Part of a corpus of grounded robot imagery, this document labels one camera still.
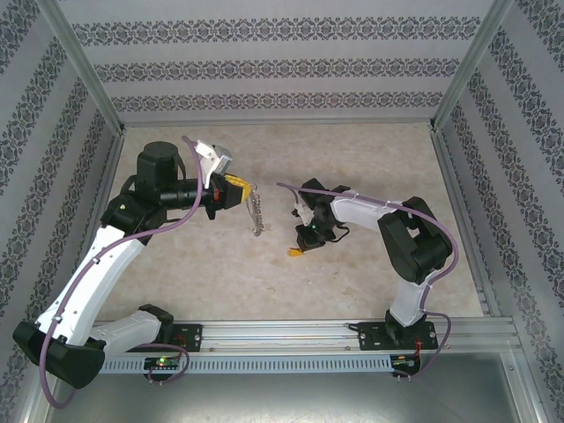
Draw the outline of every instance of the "metal chain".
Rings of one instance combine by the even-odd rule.
[[[258,236],[263,232],[264,225],[263,225],[263,213],[261,212],[261,197],[256,193],[256,187],[254,187],[250,191],[246,203],[247,203],[247,210],[249,211],[249,215],[253,219],[253,223],[255,224],[255,229],[253,229],[253,234],[255,236]]]

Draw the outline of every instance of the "yellow object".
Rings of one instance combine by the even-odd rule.
[[[303,256],[303,251],[301,251],[300,249],[288,249],[288,255],[290,257]]]
[[[245,181],[244,179],[240,178],[239,176],[235,176],[234,174],[226,174],[226,181],[233,184],[236,187],[243,188],[243,193],[241,195],[241,202],[245,201],[247,197],[250,195],[250,191],[253,190],[253,186]]]

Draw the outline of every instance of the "robotic arm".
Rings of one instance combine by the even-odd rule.
[[[200,205],[208,217],[246,200],[248,182],[226,174],[232,160],[223,147],[197,142],[204,189]],[[182,179],[178,179],[179,169]],[[94,319],[123,271],[147,245],[151,236],[126,241],[88,271],[70,297],[61,317],[59,304],[80,271],[102,249],[125,236],[156,229],[167,220],[167,211],[189,209],[197,197],[197,179],[186,179],[186,169],[175,145],[154,142],[137,156],[137,173],[130,176],[120,194],[109,202],[93,245],[67,286],[35,323],[22,322],[13,338],[32,363],[39,363],[41,345],[54,318],[59,320],[50,341],[47,370],[80,389],[99,373],[104,360],[138,345],[172,341],[174,319],[150,304],[129,317],[93,328]]]
[[[302,188],[325,190],[317,179],[307,181]],[[355,194],[342,185],[332,192]],[[411,343],[425,321],[420,304],[427,284],[452,254],[449,238],[427,220],[406,211],[395,211],[388,205],[302,191],[300,196],[309,208],[309,211],[304,210],[297,204],[294,210],[294,215],[303,221],[296,227],[298,245],[303,252],[320,248],[326,242],[340,241],[342,237],[337,239],[333,231],[346,229],[347,235],[345,223],[381,233],[391,264],[400,277],[396,298],[386,313],[386,332],[396,345],[402,341]],[[412,197],[401,205],[434,219],[427,203],[419,197]]]

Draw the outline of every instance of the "floor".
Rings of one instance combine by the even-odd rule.
[[[194,176],[182,135],[232,153],[229,172],[258,186],[265,232],[252,234],[244,204],[218,212],[214,221],[202,209],[185,226],[153,237],[123,273],[99,320],[122,318],[147,302],[177,320],[383,317],[398,276],[380,235],[353,226],[338,244],[288,256],[298,221],[290,214],[293,196],[276,182],[299,185],[316,177],[329,189],[344,184],[383,199],[423,197],[460,239],[424,123],[130,129],[112,197],[152,141],[178,145]],[[452,316],[482,315],[464,255],[437,282],[427,305]]]

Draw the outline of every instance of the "patterned wallpaper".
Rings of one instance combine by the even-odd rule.
[[[28,363],[11,342],[66,284],[98,196],[113,134],[35,2],[0,0],[0,421]]]
[[[131,122],[430,118],[492,0],[61,2]]]
[[[443,128],[498,304],[564,421],[564,13],[515,2]]]

